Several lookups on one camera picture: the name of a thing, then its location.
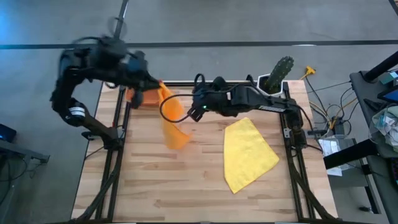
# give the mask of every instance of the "yellow towel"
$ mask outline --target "yellow towel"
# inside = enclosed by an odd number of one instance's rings
[[[164,101],[173,93],[163,84],[160,84],[160,88],[157,90],[159,94],[159,104]],[[183,106],[181,105],[178,98],[171,98],[163,105],[163,114],[166,118],[171,120],[180,119],[184,114]],[[186,143],[189,142],[192,134],[183,133],[175,124],[162,119],[163,135],[165,138],[165,144],[169,149],[181,149]]]
[[[224,176],[235,194],[279,161],[249,118],[243,118],[225,129]]]

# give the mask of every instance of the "orange cloth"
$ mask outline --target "orange cloth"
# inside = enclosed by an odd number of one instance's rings
[[[160,84],[160,88],[157,90],[159,94],[159,104],[164,99],[172,96],[173,93],[163,84]],[[171,120],[180,119],[184,114],[183,106],[177,98],[171,98],[163,105],[162,112],[166,118]],[[166,146],[169,149],[181,149],[189,142],[192,134],[183,133],[174,123],[170,123],[165,119],[162,119],[163,135],[165,138]]]

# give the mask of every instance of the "gray floor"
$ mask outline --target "gray floor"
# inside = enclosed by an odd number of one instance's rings
[[[85,35],[108,34],[107,23],[119,14],[121,0],[3,0],[0,44],[67,44]],[[126,14],[128,42],[377,40],[395,39],[398,17],[388,0],[227,1],[131,0]],[[142,49],[150,72],[163,80],[207,79],[222,75],[243,79],[268,73],[285,55],[295,59],[289,79],[306,65],[315,88],[349,80],[351,72],[370,69],[396,45],[324,47],[223,47]],[[17,143],[51,155],[33,179],[24,178],[13,223],[59,222],[70,218],[87,141],[81,129],[65,123],[50,108],[60,50],[0,50],[0,123],[18,131]],[[325,106],[339,103],[349,84],[319,91]],[[75,96],[94,113],[100,83],[84,83]],[[359,107],[351,136],[367,138]],[[384,215],[357,210],[367,205],[362,189],[333,189],[345,220],[387,223]]]

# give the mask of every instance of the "cactus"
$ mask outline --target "cactus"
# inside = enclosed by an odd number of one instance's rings
[[[277,93],[280,90],[282,80],[291,71],[293,64],[294,60],[291,56],[282,57],[267,80],[261,85],[262,89],[269,94]]]

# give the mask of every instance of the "butcher block tabletop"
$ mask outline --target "butcher block tabletop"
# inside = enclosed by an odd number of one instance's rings
[[[291,97],[312,118],[304,82],[288,83]],[[190,93],[192,87],[170,89],[174,93]],[[96,118],[107,126],[112,125],[117,98],[118,90],[102,88]],[[180,101],[186,110],[192,103],[189,97],[182,97]],[[233,194],[224,179],[224,129],[243,118],[253,122],[280,160],[269,172]],[[303,118],[303,128],[309,129]],[[198,123],[187,119],[179,125],[184,132],[193,133],[191,141],[181,150],[168,149],[164,145],[159,107],[142,106],[131,110],[114,222],[297,221],[277,113],[250,111],[233,118],[208,112]],[[314,140],[309,139],[308,143],[316,146]],[[87,154],[101,146],[101,140],[90,142]],[[321,152],[306,148],[303,156],[312,192],[328,212],[337,217]],[[103,149],[84,162],[72,218],[81,215],[98,193],[105,158]],[[110,190],[105,199],[104,215],[109,195]],[[306,211],[303,194],[300,197]]]

